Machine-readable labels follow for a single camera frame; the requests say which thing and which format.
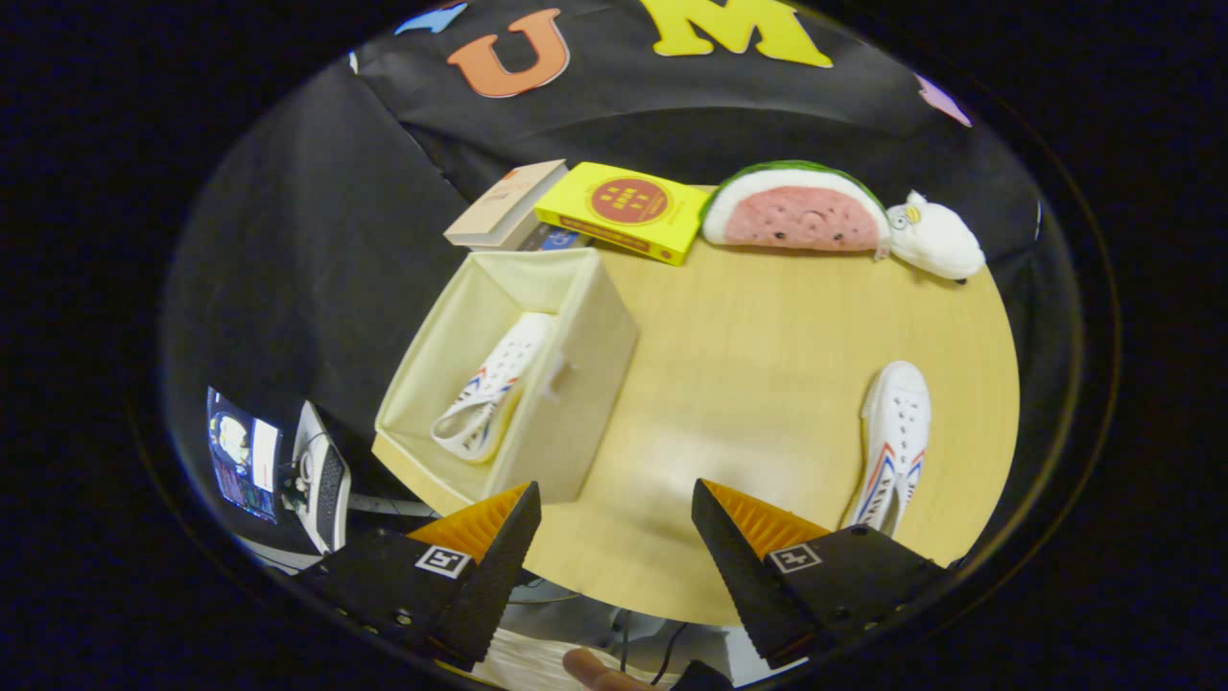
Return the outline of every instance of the red circle on book cover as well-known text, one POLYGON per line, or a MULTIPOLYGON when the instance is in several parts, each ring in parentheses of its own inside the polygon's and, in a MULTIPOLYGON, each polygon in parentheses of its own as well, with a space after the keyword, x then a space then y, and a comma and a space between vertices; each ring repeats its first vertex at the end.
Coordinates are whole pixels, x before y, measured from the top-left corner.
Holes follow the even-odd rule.
POLYGON ((661 217, 669 207, 669 193, 642 177, 616 177, 593 190, 588 205, 598 216, 623 225, 641 225, 661 217))

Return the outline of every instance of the orange letter u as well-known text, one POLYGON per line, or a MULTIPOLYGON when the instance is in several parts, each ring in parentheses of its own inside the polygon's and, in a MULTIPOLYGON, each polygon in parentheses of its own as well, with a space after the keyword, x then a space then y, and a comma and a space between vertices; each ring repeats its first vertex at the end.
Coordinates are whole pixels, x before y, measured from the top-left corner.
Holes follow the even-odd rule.
POLYGON ((508 31, 522 31, 538 54, 538 61, 532 68, 508 72, 495 55, 494 45, 499 37, 494 33, 459 48, 448 55, 448 64, 460 68, 469 86, 488 98, 507 98, 549 83, 567 69, 571 53, 567 42, 559 33, 554 18, 559 10, 549 9, 521 17, 508 25, 508 31))

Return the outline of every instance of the watermelon slice pillow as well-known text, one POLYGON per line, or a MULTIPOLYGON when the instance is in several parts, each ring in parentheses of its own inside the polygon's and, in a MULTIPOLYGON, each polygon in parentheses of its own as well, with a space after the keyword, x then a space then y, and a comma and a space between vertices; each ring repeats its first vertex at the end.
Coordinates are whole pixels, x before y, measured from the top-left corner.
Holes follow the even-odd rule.
POLYGON ((716 244, 860 252, 890 241, 887 211, 865 184, 809 161, 738 171, 709 198, 700 223, 716 244))

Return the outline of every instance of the yellow book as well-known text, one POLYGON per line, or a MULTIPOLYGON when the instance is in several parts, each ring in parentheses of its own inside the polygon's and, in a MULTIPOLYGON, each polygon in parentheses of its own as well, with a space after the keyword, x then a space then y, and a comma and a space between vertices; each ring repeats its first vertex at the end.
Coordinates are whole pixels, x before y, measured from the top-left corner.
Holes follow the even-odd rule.
POLYGON ((580 163, 533 206, 538 220, 680 265, 709 194, 600 163, 580 163))

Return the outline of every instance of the blue shape cutout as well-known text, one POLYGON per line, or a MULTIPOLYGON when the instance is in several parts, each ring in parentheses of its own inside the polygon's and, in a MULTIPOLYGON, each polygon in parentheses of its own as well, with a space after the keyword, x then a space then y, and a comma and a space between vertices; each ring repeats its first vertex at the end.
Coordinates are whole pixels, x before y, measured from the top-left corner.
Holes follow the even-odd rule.
POLYGON ((431 29, 431 33, 438 33, 447 28, 447 26, 452 23, 452 20, 457 18, 457 15, 463 12, 468 6, 468 2, 458 2, 451 7, 443 7, 442 10, 435 10, 432 12, 426 12, 425 15, 419 15, 397 27, 393 36, 400 36, 402 32, 411 28, 429 28, 431 29))

